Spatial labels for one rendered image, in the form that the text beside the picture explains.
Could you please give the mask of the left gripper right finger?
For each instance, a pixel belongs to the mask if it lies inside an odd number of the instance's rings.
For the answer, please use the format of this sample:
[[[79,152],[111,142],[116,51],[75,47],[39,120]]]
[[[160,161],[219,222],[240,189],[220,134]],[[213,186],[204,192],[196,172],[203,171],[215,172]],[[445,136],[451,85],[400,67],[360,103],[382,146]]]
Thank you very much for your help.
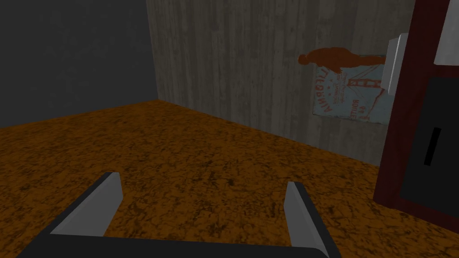
[[[336,243],[302,183],[288,182],[284,213],[293,247],[319,250],[325,258],[341,258]]]

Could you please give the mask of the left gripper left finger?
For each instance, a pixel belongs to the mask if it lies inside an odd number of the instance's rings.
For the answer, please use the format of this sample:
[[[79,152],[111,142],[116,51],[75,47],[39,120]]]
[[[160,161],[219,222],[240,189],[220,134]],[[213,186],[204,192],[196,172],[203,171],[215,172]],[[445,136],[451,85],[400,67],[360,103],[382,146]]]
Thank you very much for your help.
[[[104,173],[40,234],[102,237],[122,200],[120,174]]]

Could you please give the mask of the blue poster with red print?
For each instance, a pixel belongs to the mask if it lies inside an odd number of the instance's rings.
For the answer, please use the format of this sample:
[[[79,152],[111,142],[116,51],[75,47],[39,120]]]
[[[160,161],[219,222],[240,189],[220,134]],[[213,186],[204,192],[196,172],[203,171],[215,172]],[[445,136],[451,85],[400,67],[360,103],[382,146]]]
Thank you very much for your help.
[[[312,113],[317,116],[387,125],[394,96],[381,86],[384,65],[316,69]]]

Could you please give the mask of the dark red cabinet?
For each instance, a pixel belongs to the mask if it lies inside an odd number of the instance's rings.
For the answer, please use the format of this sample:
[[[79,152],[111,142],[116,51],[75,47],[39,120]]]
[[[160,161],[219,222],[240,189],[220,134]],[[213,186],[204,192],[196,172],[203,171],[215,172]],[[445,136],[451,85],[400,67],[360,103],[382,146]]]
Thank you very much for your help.
[[[459,0],[415,0],[373,200],[459,233]]]

